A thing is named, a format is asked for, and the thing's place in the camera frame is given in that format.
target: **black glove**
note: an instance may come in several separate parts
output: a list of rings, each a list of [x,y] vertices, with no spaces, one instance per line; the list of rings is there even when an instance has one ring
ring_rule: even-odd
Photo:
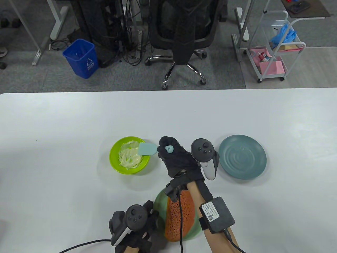
[[[168,153],[166,146],[173,146],[173,152]],[[187,184],[189,182],[202,179],[201,165],[187,152],[179,142],[172,137],[164,136],[159,141],[157,148],[158,156],[161,158],[168,170],[168,175],[179,181],[175,184]]]
[[[123,240],[115,247],[115,253],[123,253],[127,246],[131,248],[139,248],[143,253],[150,253],[150,248],[152,243],[148,241],[153,232],[157,229],[156,222],[159,216],[158,211],[150,213],[153,209],[153,202],[148,200],[143,207],[148,212],[148,219],[146,225],[139,231],[132,231],[127,234]],[[123,222],[125,212],[119,211],[115,212],[117,215],[113,215],[113,218],[109,221],[109,229],[111,234],[114,233],[114,228],[116,229],[121,222]]]

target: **black chair backrest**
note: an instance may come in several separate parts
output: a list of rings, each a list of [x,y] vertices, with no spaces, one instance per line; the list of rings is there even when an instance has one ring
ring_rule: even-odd
[[[225,0],[151,0],[150,42],[171,49],[176,65],[185,65],[195,49],[208,47]]]

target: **chair base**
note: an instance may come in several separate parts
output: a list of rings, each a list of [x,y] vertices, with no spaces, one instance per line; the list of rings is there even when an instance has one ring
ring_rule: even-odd
[[[207,52],[204,51],[204,50],[195,50],[194,54],[196,56],[198,56],[200,59],[204,59],[204,58],[207,57]],[[152,55],[152,56],[148,57],[145,60],[145,65],[146,66],[150,66],[152,62],[156,62],[156,61],[169,61],[169,62],[172,62],[172,65],[171,65],[170,69],[168,70],[168,72],[166,73],[166,75],[164,77],[164,81],[163,81],[162,86],[161,86],[162,90],[167,90],[167,82],[169,81],[169,78],[170,78],[170,76],[172,74],[173,68],[175,67],[176,63],[174,62],[172,56],[168,56],[168,55]],[[205,85],[206,84],[205,77],[203,76],[203,74],[201,74],[201,72],[198,69],[196,69],[193,65],[191,65],[189,63],[186,64],[186,66],[190,70],[192,70],[194,73],[196,73],[196,74],[199,75],[199,77],[200,77],[200,84],[201,85]]]

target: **gray floor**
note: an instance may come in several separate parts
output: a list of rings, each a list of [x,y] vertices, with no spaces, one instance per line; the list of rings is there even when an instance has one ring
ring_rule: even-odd
[[[20,12],[27,19],[34,36],[39,42],[50,34],[54,19],[46,0],[15,0]],[[256,1],[248,28],[256,27],[266,1]],[[326,20],[298,23],[300,38],[308,46],[337,46],[335,29],[337,2],[322,0],[332,17]],[[239,63],[235,60],[231,34],[237,33],[234,8],[245,6],[246,0],[229,1],[229,18],[220,24],[213,44],[206,49],[207,59],[192,58],[191,64],[199,68],[207,79],[206,86],[199,84],[198,77],[187,67],[178,66],[169,81],[170,89],[242,89],[245,88]],[[0,0],[1,9],[11,9],[7,0]],[[278,0],[273,0],[272,9],[282,8]],[[74,15],[69,12],[60,38],[76,27]],[[62,91],[117,91],[117,90],[159,90],[169,63],[156,63],[150,67],[143,63],[133,67],[125,62],[115,63],[99,69],[90,79],[84,80],[74,75],[61,52],[46,51],[37,67],[30,65],[36,50],[23,27],[20,29],[0,29],[0,45],[6,46],[8,55],[1,59],[8,63],[0,71],[0,93],[5,92],[62,92]]]
[[[292,55],[282,58],[287,66],[294,60]],[[247,56],[243,57],[241,69],[247,89],[337,87],[337,47],[305,49],[283,82],[279,78],[270,78],[257,83],[257,76]]]

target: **teal plate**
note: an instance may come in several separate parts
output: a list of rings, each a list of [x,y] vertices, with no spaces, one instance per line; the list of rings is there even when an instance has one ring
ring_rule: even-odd
[[[159,212],[158,217],[158,231],[165,235],[165,221],[166,221],[166,210],[167,210],[167,196],[164,193],[164,190],[162,190],[158,196],[156,197],[156,200],[154,201],[153,209],[157,210]],[[195,217],[194,217],[194,225],[192,226],[191,230],[188,232],[188,234],[183,237],[183,241],[191,240],[194,237],[196,237],[201,232],[201,226],[199,223],[197,210],[195,210]]]
[[[223,169],[238,179],[258,177],[267,165],[263,147],[245,135],[232,135],[224,139],[219,147],[219,156]]]

